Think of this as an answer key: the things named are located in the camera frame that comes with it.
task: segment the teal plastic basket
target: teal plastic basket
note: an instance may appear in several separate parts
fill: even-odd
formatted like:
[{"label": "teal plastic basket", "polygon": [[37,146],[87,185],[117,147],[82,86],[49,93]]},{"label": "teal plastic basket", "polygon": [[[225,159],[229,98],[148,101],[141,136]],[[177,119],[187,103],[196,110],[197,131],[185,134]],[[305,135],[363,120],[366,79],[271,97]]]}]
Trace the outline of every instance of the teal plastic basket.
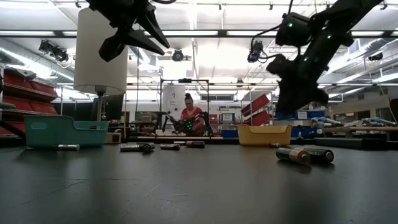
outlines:
[{"label": "teal plastic basket", "polygon": [[69,116],[25,116],[26,145],[29,147],[101,146],[105,144],[107,132],[107,121],[74,121]]}]

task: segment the red shirt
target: red shirt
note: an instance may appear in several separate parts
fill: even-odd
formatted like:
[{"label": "red shirt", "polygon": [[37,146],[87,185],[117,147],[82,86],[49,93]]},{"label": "red shirt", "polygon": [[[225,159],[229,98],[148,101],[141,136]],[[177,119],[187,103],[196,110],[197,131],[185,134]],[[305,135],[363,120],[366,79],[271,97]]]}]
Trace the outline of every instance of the red shirt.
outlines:
[{"label": "red shirt", "polygon": [[[192,114],[188,114],[188,110],[185,108],[184,110],[182,110],[181,112],[181,117],[182,119],[190,119],[193,118],[194,116],[196,116],[197,114],[201,113],[201,109],[200,108],[195,108],[195,110],[193,110]],[[194,135],[201,135],[203,134],[203,131],[205,129],[204,125],[200,125],[200,119],[196,120],[193,124],[193,127],[195,128],[194,130]]]}]

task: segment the ceiling light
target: ceiling light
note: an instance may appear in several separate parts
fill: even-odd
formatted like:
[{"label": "ceiling light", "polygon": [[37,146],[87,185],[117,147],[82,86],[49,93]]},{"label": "ceiling light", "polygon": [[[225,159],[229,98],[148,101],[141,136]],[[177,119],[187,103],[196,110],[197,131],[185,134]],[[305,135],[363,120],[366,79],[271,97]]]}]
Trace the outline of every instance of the ceiling light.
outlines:
[{"label": "ceiling light", "polygon": [[383,75],[382,77],[377,78],[377,79],[373,80],[372,82],[373,83],[386,82],[386,81],[389,81],[389,80],[394,80],[396,78],[398,78],[398,73],[394,73],[394,74],[391,74],[391,75]]},{"label": "ceiling light", "polygon": [[353,81],[354,79],[356,79],[356,78],[358,78],[360,76],[362,76],[362,75],[361,74],[351,75],[349,77],[346,77],[346,78],[344,78],[342,80],[337,81],[337,83],[346,83],[346,82],[349,82],[349,81]]},{"label": "ceiling light", "polygon": [[362,89],[363,89],[363,87],[362,88],[353,89],[353,90],[347,91],[347,92],[345,92],[343,94],[344,95],[352,94],[352,93],[355,93],[355,92],[357,92],[359,90],[362,90]]},{"label": "ceiling light", "polygon": [[62,31],[63,35],[70,37],[70,36],[76,36],[77,31]]},{"label": "ceiling light", "polygon": [[373,86],[373,84],[370,83],[339,83],[336,84],[336,86]]},{"label": "ceiling light", "polygon": [[179,30],[179,31],[174,31],[174,30],[165,30],[163,31],[163,34],[167,36],[201,36],[201,35],[218,35],[217,30]]},{"label": "ceiling light", "polygon": [[[247,30],[247,31],[227,31],[226,35],[241,35],[241,36],[254,36],[256,34],[260,33],[260,31],[251,31],[251,30]],[[269,31],[265,34],[260,35],[260,37],[275,37],[276,36],[277,31]]]},{"label": "ceiling light", "polygon": [[363,36],[378,37],[383,35],[384,31],[352,31],[351,34],[354,38]]},{"label": "ceiling light", "polygon": [[333,97],[336,97],[338,95],[340,95],[340,94],[339,93],[332,93],[332,94],[329,94],[329,98],[333,98]]},{"label": "ceiling light", "polygon": [[41,36],[55,36],[55,33],[52,32],[52,31],[0,30],[0,35],[21,35],[21,36],[41,35]]}]

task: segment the gray table surface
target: gray table surface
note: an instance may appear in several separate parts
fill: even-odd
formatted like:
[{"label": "gray table surface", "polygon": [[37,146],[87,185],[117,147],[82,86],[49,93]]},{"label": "gray table surface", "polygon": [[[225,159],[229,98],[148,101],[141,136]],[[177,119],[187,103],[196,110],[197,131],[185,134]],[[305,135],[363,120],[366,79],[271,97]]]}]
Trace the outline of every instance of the gray table surface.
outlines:
[{"label": "gray table surface", "polygon": [[333,152],[305,167],[227,145],[1,149],[0,223],[398,223],[398,152]]}]

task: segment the white tank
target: white tank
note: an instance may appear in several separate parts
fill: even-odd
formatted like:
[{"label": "white tank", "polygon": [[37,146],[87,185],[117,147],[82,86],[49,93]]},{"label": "white tank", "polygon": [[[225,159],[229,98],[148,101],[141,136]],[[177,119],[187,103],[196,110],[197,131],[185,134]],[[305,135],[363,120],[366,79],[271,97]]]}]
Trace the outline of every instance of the white tank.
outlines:
[{"label": "white tank", "polygon": [[96,89],[100,89],[106,95],[126,92],[127,47],[110,62],[98,53],[104,40],[115,32],[98,11],[86,8],[79,12],[73,85],[76,90],[96,94]]},{"label": "white tank", "polygon": [[185,86],[169,85],[163,90],[162,111],[170,112],[175,119],[180,119],[185,108]]}]

